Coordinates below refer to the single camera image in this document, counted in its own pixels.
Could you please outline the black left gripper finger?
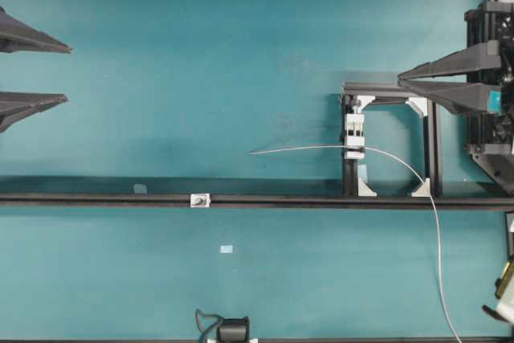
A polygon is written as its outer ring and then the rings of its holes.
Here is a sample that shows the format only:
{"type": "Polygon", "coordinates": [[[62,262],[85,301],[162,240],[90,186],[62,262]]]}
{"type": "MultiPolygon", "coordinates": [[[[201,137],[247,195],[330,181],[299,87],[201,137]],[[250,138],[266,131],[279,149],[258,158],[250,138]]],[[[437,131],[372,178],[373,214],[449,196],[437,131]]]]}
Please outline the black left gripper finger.
{"type": "Polygon", "coordinates": [[[2,92],[1,133],[20,120],[66,102],[64,94],[2,92]]]}
{"type": "Polygon", "coordinates": [[[71,54],[72,48],[7,14],[1,8],[1,52],[40,51],[71,54]]]}

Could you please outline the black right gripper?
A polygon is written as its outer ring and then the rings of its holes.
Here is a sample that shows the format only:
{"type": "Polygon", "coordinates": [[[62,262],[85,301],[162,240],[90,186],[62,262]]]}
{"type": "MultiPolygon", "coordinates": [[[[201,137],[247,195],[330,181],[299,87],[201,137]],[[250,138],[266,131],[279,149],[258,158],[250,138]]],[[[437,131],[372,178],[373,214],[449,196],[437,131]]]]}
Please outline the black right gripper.
{"type": "Polygon", "coordinates": [[[512,194],[513,4],[483,2],[467,11],[465,21],[469,47],[399,74],[398,85],[453,114],[481,114],[467,118],[467,151],[501,190],[512,194]],[[413,80],[471,72],[467,80],[480,83],[413,80]],[[490,91],[502,93],[501,114],[487,111],[490,91]]]}

